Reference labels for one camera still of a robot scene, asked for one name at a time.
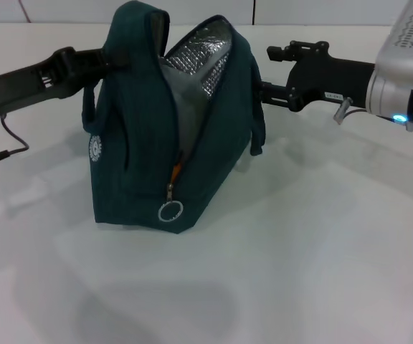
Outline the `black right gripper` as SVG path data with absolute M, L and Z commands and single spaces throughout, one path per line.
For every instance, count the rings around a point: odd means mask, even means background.
M 352 99 L 352 105 L 363 108 L 366 92 L 375 65 L 328 55 L 329 43 L 291 41 L 286 47 L 269 46 L 270 61 L 297 61 L 285 86 L 261 81 L 259 97 L 262 104 L 301 111 L 318 100 L 342 103 Z

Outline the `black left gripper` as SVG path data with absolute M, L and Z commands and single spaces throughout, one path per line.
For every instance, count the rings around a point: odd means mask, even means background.
M 97 82 L 127 66 L 128 53 L 123 50 L 59 49 L 42 62 L 0 75 L 0 116 L 46 100 L 71 97 L 80 90 L 80 82 Z

